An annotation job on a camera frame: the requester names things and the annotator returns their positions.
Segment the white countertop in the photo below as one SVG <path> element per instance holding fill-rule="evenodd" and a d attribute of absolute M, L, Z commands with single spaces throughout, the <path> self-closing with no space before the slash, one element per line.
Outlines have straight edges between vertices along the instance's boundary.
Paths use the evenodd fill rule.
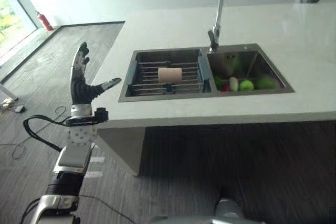
<path fill-rule="evenodd" d="M 209 46 L 215 15 L 216 8 L 130 15 L 93 84 L 124 81 L 137 49 Z M 252 43 L 295 93 L 119 103 L 122 81 L 93 102 L 109 111 L 100 127 L 336 120 L 336 3 L 224 7 L 219 44 Z"/>

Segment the faucet handle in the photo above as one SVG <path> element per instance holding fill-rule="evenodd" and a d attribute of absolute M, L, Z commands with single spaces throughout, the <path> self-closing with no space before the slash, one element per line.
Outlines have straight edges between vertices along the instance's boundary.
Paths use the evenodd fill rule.
<path fill-rule="evenodd" d="M 209 39 L 210 39 L 210 42 L 211 42 L 211 45 L 210 45 L 211 49 L 216 50 L 218 48 L 219 44 L 216 42 L 214 33 L 211 30 L 209 30 L 208 35 L 209 35 Z"/>

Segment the green ball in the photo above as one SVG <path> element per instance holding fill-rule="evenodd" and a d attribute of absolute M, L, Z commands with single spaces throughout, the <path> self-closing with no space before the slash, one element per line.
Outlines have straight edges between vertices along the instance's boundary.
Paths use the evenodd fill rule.
<path fill-rule="evenodd" d="M 254 85 L 253 85 L 253 82 L 251 82 L 250 80 L 242 81 L 239 84 L 239 90 L 240 91 L 250 91 L 250 90 L 253 90 L 253 89 L 254 89 Z"/>
<path fill-rule="evenodd" d="M 262 79 L 257 81 L 256 88 L 257 89 L 275 89 L 276 83 L 274 79 L 270 77 L 263 77 Z"/>
<path fill-rule="evenodd" d="M 215 76 L 214 80 L 215 80 L 216 88 L 218 90 L 221 90 L 222 87 L 223 87 L 224 81 L 220 77 L 218 77 L 218 76 Z"/>

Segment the faucet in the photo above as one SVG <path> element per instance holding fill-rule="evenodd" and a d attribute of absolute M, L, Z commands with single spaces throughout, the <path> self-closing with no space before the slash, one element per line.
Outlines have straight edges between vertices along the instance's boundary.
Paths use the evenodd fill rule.
<path fill-rule="evenodd" d="M 210 38 L 210 52 L 216 52 L 217 48 L 218 48 L 218 39 L 219 39 L 219 35 L 221 33 L 221 18 L 222 18 L 222 12 L 223 12 L 223 7 L 224 7 L 224 0 L 219 0 L 218 1 L 218 9 L 217 9 L 217 15 L 216 15 L 216 23 L 213 27 L 212 30 L 208 31 L 208 35 Z"/>

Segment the green apple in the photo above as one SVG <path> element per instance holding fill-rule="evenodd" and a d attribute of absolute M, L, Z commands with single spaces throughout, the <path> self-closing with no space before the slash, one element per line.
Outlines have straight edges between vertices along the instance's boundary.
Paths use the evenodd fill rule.
<path fill-rule="evenodd" d="M 253 89 L 254 89 L 254 85 L 253 85 L 253 82 L 251 82 L 250 80 L 242 81 L 239 85 L 240 91 L 250 91 Z"/>

